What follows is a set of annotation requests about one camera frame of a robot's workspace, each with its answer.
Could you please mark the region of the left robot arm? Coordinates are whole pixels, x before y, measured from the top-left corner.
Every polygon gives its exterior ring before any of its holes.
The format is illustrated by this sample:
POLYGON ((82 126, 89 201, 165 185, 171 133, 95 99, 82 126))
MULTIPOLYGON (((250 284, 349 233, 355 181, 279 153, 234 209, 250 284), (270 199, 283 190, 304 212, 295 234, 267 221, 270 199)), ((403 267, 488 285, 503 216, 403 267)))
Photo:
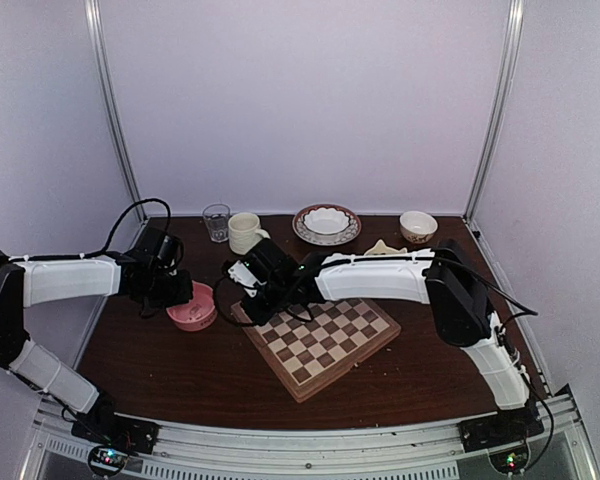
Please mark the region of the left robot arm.
POLYGON ((0 369, 53 397, 103 444, 124 433, 106 392, 36 343, 24 326, 26 309, 83 297, 124 296, 144 316, 189 302, 191 275, 179 264, 182 241, 145 227, 124 252, 103 249, 75 255, 9 256, 0 250, 0 369))

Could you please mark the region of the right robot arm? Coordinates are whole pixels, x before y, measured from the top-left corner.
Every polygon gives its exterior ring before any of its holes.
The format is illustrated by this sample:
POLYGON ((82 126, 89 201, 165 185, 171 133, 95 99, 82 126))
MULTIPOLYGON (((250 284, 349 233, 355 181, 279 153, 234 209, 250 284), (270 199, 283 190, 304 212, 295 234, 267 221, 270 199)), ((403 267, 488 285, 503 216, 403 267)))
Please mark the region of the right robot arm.
POLYGON ((241 306, 257 325, 288 307, 348 299, 389 299, 430 307, 438 337, 463 350, 497 407, 492 430, 510 442, 539 425, 531 382, 509 342, 489 294, 494 285, 474 271, 459 244, 375 255, 314 252, 302 261, 264 239, 228 266, 246 295, 241 306))

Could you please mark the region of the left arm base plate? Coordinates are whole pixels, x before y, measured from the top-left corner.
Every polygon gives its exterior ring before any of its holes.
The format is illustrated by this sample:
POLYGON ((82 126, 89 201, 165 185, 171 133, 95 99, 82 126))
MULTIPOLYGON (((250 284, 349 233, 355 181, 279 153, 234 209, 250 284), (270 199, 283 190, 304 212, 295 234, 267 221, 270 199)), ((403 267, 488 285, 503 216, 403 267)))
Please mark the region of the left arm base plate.
POLYGON ((71 434, 126 453, 150 455, 154 451, 159 429, 155 422, 115 413, 100 416, 79 414, 71 434))

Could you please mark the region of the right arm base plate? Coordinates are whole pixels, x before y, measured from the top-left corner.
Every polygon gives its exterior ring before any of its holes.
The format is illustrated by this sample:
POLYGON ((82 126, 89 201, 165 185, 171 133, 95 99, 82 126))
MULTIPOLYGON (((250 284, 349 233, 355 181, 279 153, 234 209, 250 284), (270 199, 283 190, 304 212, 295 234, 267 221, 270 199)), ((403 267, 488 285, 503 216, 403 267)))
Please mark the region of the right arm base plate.
POLYGON ((542 420, 534 414, 501 411, 493 415, 464 420, 459 432, 466 453, 491 449, 539 435, 544 432, 542 420))

